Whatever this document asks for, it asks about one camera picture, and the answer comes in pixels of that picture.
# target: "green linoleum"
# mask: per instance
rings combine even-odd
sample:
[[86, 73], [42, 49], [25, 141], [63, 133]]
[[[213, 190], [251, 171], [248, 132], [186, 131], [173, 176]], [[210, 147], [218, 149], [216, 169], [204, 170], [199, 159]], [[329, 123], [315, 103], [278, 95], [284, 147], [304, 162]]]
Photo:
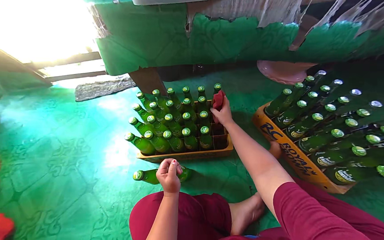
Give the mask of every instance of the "green linoleum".
[[[227, 92], [237, 123], [260, 144], [269, 147], [250, 119], [255, 110], [284, 88], [264, 78], [256, 68], [229, 70], [167, 82], [178, 93], [188, 85], [192, 94], [203, 84], [219, 82]], [[139, 102], [137, 88], [84, 102], [74, 89], [53, 86], [8, 93], [0, 99], [0, 212], [14, 220], [15, 239], [130, 239], [132, 207], [160, 185], [136, 182], [136, 170], [158, 165], [136, 158], [125, 141], [138, 134], [128, 123]], [[239, 202], [256, 190], [235, 151], [227, 158], [183, 161], [197, 171], [182, 184], [188, 194], [218, 193]], [[384, 189], [359, 184], [342, 199], [384, 221]], [[279, 226], [269, 213], [249, 233]]]

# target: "green glass bottle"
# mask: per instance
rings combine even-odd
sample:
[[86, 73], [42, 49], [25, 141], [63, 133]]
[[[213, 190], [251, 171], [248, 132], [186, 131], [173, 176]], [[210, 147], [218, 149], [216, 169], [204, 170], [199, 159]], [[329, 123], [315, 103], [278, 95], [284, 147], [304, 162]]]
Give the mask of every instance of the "green glass bottle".
[[155, 130], [155, 134], [158, 137], [162, 137], [164, 132], [168, 130], [167, 126], [157, 121], [155, 116], [151, 115], [148, 117], [148, 122], [152, 125]]
[[168, 94], [168, 97], [170, 98], [170, 100], [173, 101], [174, 106], [176, 107], [176, 109], [181, 112], [183, 105], [182, 105], [182, 102], [177, 97], [177, 95], [174, 92], [174, 90], [172, 88], [168, 88], [167, 89], [167, 94]]
[[182, 118], [182, 114], [180, 113], [179, 110], [177, 110], [177, 108], [174, 106], [174, 103], [173, 101], [171, 100], [168, 100], [167, 103], [166, 103], [167, 107], [168, 107], [168, 110], [170, 112], [171, 115], [173, 115], [174, 119], [176, 120], [176, 122], [178, 122], [180, 125], [183, 125], [183, 118]]
[[191, 134], [196, 136], [198, 134], [198, 127], [195, 125], [193, 120], [191, 119], [191, 115], [189, 112], [185, 112], [183, 115], [183, 121], [185, 122], [185, 127], [191, 130]]
[[173, 132], [174, 136], [180, 138], [182, 136], [182, 126], [174, 119], [173, 115], [167, 114], [165, 120], [168, 128]]
[[151, 102], [149, 104], [149, 107], [152, 108], [152, 110], [155, 113], [155, 117], [157, 118], [158, 122], [165, 124], [165, 115], [167, 114], [163, 109], [159, 108], [156, 102]]
[[137, 136], [135, 136], [131, 132], [128, 132], [127, 134], [125, 134], [124, 139], [129, 141], [133, 145], [135, 145], [136, 148], [144, 154], [154, 154], [155, 153], [154, 146], [147, 139], [138, 138]]
[[200, 96], [204, 96], [205, 98], [207, 98], [207, 96], [205, 95], [205, 88], [202, 85], [198, 87], [198, 97]]
[[303, 136], [303, 134], [305, 134], [309, 129], [313, 128], [323, 119], [323, 115], [314, 113], [312, 116], [307, 117], [305, 120], [288, 126], [285, 129], [285, 133], [292, 140], [299, 139]]
[[326, 168], [345, 161], [359, 161], [366, 155], [366, 150], [360, 146], [341, 150], [326, 150], [312, 153], [309, 158], [319, 168]]
[[284, 106], [284, 102], [290, 96], [292, 91], [288, 88], [282, 90], [281, 94], [278, 95], [273, 101], [266, 106], [263, 111], [269, 118], [275, 117], [280, 113], [280, 109]]
[[182, 130], [182, 134], [184, 137], [185, 147], [192, 151], [198, 150], [198, 139], [191, 134], [191, 130], [189, 128], [184, 128]]
[[218, 92], [221, 90], [221, 84], [220, 83], [216, 83], [214, 84], [214, 91], [213, 91], [213, 95], [214, 94], [218, 94]]
[[207, 102], [207, 99], [205, 98], [205, 96], [200, 96], [198, 98], [198, 112], [202, 112], [202, 111], [206, 111], [208, 112], [208, 102]]
[[170, 144], [163, 137], [158, 137], [154, 135], [151, 131], [145, 132], [144, 137], [148, 139], [154, 148], [161, 153], [169, 153], [170, 152]]
[[142, 105], [146, 109], [146, 111], [152, 114], [153, 110], [149, 107], [149, 103], [151, 103], [151, 101], [145, 96], [145, 94], [142, 92], [138, 92], [136, 93], [136, 96], [142, 102]]
[[295, 105], [291, 106], [290, 108], [285, 110], [285, 112], [281, 113], [280, 115], [274, 118], [275, 125], [277, 125], [281, 129], [290, 125], [293, 120], [302, 113], [304, 107], [306, 107], [305, 101], [297, 101]]
[[183, 140], [174, 136], [174, 134], [171, 131], [168, 131], [168, 130], [165, 131], [164, 138], [168, 141], [173, 151], [175, 152], [185, 151], [185, 145], [183, 144]]
[[210, 129], [207, 126], [203, 126], [200, 132], [199, 145], [201, 148], [207, 150], [213, 147], [213, 137], [210, 134]]
[[349, 185], [367, 178], [384, 177], [384, 166], [363, 167], [350, 163], [347, 166], [327, 168], [324, 173], [335, 184]]
[[167, 114], [168, 113], [168, 107], [166, 105], [167, 100], [163, 96], [161, 96], [161, 93], [158, 89], [153, 90], [152, 94], [154, 95], [155, 100], [157, 101], [158, 107], [160, 107], [164, 112], [166, 112], [165, 114]]
[[139, 104], [133, 104], [133, 109], [137, 112], [140, 118], [143, 120], [145, 124], [149, 124], [148, 117], [151, 116], [148, 112], [146, 112]]
[[197, 120], [196, 113], [193, 110], [193, 106], [191, 104], [192, 104], [192, 102], [190, 101], [189, 98], [183, 99], [183, 105], [184, 105], [183, 108], [185, 110], [185, 113], [186, 112], [189, 113], [192, 121], [194, 123], [196, 123], [196, 120]]
[[299, 148], [306, 154], [315, 152], [321, 147], [331, 143], [337, 138], [344, 137], [344, 133], [340, 129], [333, 129], [331, 132], [313, 135], [299, 140]]
[[[179, 178], [180, 182], [184, 182], [190, 179], [192, 175], [192, 170], [184, 166], [181, 166], [181, 168], [183, 172], [182, 174], [177, 175], [177, 177]], [[158, 169], [152, 169], [147, 171], [139, 170], [133, 173], [133, 179], [136, 181], [144, 181], [153, 185], [157, 185], [160, 183], [157, 179], [157, 171]]]
[[142, 136], [145, 134], [146, 131], [155, 132], [155, 129], [152, 127], [151, 124], [143, 124], [135, 117], [130, 117], [128, 122], [133, 125]]

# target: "bottle label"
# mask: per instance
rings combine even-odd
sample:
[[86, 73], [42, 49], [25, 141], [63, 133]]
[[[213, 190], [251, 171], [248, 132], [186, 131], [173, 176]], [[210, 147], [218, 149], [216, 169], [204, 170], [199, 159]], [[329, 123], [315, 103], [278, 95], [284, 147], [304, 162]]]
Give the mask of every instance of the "bottle label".
[[345, 170], [338, 170], [334, 175], [336, 176], [337, 180], [339, 180], [340, 182], [344, 182], [344, 183], [355, 182], [355, 180], [353, 180], [352, 175], [347, 173]]

